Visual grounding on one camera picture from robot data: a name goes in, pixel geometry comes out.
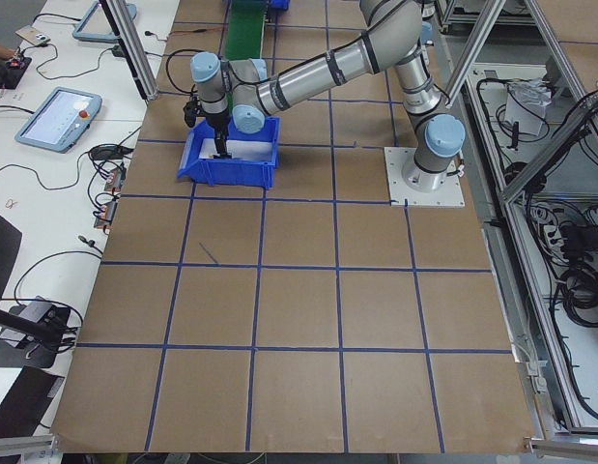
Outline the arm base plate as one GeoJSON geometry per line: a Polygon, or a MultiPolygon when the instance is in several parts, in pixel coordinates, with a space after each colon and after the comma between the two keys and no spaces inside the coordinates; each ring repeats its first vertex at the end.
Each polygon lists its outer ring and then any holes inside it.
{"type": "Polygon", "coordinates": [[[415,148],[385,147],[389,203],[399,207],[463,208],[464,195],[453,159],[441,173],[427,173],[414,163],[415,148]]]}

